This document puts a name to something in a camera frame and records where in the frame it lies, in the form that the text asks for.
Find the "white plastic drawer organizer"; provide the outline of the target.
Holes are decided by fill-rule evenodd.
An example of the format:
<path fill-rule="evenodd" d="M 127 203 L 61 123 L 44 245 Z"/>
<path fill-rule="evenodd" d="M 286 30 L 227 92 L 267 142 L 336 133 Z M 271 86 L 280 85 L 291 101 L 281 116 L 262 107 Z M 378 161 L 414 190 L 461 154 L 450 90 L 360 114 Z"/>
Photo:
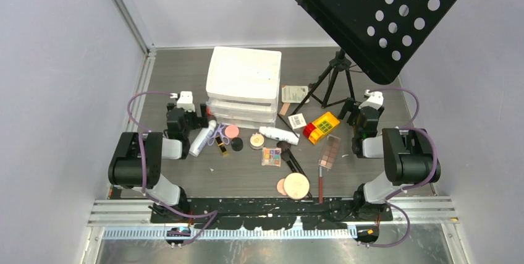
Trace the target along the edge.
<path fill-rule="evenodd" d="M 214 47 L 206 79 L 210 114 L 238 127 L 274 127 L 281 59 L 280 51 Z"/>

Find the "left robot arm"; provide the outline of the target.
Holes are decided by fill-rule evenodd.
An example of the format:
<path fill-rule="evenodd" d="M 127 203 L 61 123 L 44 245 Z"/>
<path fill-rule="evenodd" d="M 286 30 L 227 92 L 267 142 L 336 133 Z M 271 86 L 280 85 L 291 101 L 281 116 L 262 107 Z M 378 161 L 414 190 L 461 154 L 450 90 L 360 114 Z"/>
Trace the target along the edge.
<path fill-rule="evenodd" d="M 189 139 L 190 132 L 209 127 L 206 106 L 201 114 L 189 111 L 179 104 L 167 105 L 164 132 L 124 132 L 116 145 L 108 166 L 111 185 L 132 189 L 166 209 L 166 215 L 175 223 L 183 223 L 189 216 L 190 205 L 184 189 L 161 173 L 162 160 L 184 160 L 197 155 L 199 145 Z"/>

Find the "black makeup brush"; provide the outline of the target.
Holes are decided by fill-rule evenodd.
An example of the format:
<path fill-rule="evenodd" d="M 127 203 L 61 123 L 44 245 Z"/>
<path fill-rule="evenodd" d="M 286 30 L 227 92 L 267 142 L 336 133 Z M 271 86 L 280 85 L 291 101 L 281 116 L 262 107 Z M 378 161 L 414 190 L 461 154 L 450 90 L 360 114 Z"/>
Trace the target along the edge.
<path fill-rule="evenodd" d="M 280 141 L 277 143 L 277 147 L 281 149 L 281 160 L 288 165 L 291 173 L 298 172 L 306 176 L 304 170 L 299 165 L 298 161 L 294 157 L 290 149 L 290 144 L 287 142 Z M 309 191 L 308 195 L 305 198 L 313 198 L 311 192 Z"/>

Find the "large white spray bottle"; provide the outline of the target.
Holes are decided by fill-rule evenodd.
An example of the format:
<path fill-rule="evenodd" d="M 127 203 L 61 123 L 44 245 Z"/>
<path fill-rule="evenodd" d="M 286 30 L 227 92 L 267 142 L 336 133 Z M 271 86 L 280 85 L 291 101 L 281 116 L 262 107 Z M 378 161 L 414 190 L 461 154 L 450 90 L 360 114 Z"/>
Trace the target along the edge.
<path fill-rule="evenodd" d="M 194 141 L 192 142 L 190 146 L 190 149 L 189 149 L 190 155 L 197 157 L 201 153 L 204 147 L 207 146 L 208 140 L 214 134 L 216 126 L 217 126 L 216 120 L 210 120 L 208 122 L 208 127 L 202 128 L 200 130 L 197 137 L 194 139 Z"/>

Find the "purple eyelash curler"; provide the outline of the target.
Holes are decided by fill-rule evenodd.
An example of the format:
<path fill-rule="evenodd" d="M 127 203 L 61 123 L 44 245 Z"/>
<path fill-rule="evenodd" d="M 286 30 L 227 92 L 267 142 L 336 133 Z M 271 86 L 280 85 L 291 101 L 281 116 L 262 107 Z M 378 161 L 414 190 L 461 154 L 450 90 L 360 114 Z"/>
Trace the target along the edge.
<path fill-rule="evenodd" d="M 210 136 L 207 145 L 211 146 L 212 144 L 214 144 L 216 141 L 216 137 L 220 137 L 225 145 L 230 144 L 230 138 L 228 138 L 224 132 L 226 127 L 227 126 L 223 123 L 219 124 L 213 132 L 212 136 Z"/>

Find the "black round jar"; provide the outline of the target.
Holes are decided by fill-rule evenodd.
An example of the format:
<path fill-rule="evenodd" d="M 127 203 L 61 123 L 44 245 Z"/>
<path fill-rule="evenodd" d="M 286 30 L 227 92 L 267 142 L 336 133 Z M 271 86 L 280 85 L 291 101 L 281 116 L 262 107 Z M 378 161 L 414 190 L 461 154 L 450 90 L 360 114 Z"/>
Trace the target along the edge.
<path fill-rule="evenodd" d="M 243 150 L 243 140 L 240 137 L 235 137 L 230 140 L 230 145 L 233 151 Z"/>

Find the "nude eyeshadow palette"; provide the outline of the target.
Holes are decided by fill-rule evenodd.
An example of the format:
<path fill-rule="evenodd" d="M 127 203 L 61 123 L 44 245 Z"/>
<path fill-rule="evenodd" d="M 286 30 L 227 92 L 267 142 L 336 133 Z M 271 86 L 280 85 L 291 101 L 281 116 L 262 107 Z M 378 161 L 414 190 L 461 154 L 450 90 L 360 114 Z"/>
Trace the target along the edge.
<path fill-rule="evenodd" d="M 337 158 L 339 148 L 340 138 L 334 135 L 328 135 L 323 145 L 323 149 L 318 160 L 318 165 L 326 169 L 331 169 Z"/>

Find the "white barcode packet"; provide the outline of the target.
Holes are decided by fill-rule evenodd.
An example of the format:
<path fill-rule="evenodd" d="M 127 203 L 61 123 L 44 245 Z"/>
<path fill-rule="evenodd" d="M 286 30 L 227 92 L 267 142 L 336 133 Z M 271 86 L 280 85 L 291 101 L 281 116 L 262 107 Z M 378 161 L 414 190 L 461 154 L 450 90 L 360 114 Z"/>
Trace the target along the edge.
<path fill-rule="evenodd" d="M 293 130 L 301 129 L 307 126 L 307 122 L 302 113 L 290 115 L 288 120 Z"/>

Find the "white sachet packet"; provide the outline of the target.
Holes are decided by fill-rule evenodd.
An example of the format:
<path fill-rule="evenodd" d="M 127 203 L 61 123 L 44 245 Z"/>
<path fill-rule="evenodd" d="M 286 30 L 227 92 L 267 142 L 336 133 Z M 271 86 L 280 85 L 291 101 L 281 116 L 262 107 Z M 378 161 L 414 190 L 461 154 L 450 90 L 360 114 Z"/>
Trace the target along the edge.
<path fill-rule="evenodd" d="M 282 103 L 301 103 L 309 92 L 308 86 L 283 85 L 281 88 Z"/>

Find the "beige concealer stick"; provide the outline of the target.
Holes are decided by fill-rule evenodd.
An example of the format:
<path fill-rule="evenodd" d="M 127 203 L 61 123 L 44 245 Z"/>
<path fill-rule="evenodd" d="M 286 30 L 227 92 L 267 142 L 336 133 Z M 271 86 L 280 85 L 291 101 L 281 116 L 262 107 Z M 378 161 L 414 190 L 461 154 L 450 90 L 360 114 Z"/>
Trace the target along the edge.
<path fill-rule="evenodd" d="M 289 108 L 290 108 L 290 103 L 283 103 L 281 108 L 280 108 L 279 115 L 285 116 L 287 114 Z"/>

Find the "small white bottle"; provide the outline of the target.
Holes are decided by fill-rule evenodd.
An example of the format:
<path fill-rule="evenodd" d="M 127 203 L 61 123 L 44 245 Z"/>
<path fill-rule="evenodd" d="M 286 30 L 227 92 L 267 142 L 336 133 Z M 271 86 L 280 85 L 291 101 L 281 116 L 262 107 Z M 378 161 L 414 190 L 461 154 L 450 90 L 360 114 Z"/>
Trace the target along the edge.
<path fill-rule="evenodd" d="M 266 138 L 270 138 L 277 141 L 287 142 L 291 145 L 298 145 L 300 137 L 288 130 L 282 130 L 275 127 L 259 127 L 259 133 L 264 135 Z"/>

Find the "colorful eyeshadow palette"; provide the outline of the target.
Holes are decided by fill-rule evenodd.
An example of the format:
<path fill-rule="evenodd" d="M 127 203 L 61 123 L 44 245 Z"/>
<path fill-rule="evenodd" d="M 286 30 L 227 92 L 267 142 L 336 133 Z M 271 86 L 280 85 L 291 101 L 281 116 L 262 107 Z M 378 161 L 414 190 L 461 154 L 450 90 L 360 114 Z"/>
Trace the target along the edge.
<path fill-rule="evenodd" d="M 262 149 L 261 165 L 281 167 L 281 149 L 264 147 Z"/>

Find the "large round powder compact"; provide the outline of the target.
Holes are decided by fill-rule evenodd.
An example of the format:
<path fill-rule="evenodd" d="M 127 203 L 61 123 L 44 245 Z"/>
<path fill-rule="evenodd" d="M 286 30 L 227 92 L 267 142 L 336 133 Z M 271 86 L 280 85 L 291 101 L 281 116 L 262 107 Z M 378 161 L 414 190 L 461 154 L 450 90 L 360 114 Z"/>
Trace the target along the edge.
<path fill-rule="evenodd" d="M 283 188 L 291 199 L 300 200 L 308 195 L 310 182 L 303 174 L 293 172 L 284 179 Z"/>

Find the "small pink powder puff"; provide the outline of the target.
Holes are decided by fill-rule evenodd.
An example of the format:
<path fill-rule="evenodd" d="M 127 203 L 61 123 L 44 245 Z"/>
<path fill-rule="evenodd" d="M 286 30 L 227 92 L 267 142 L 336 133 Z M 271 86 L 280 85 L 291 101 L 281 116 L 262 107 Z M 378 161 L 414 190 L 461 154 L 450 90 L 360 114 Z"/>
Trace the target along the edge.
<path fill-rule="evenodd" d="M 285 179 L 280 179 L 280 180 L 277 182 L 276 189 L 277 189 L 277 191 L 278 191 L 281 195 L 286 196 L 287 193 L 286 193 L 286 191 L 285 191 L 285 189 L 284 189 L 284 181 L 285 181 Z"/>

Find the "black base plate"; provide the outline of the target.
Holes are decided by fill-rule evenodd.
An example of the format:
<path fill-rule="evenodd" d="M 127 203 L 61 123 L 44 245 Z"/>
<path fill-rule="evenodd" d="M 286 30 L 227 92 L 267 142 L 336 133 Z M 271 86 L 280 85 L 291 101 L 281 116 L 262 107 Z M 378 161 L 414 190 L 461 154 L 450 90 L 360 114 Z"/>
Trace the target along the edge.
<path fill-rule="evenodd" d="M 329 197 L 323 202 L 317 198 L 192 198 L 183 207 L 190 218 L 159 205 L 150 206 L 150 210 L 152 223 L 188 223 L 197 229 L 208 222 L 209 213 L 216 211 L 209 229 L 220 230 L 288 230 L 297 222 L 307 230 L 327 230 L 342 229 L 351 222 L 382 223 L 393 219 L 391 208 L 385 205 L 358 207 L 348 197 Z"/>

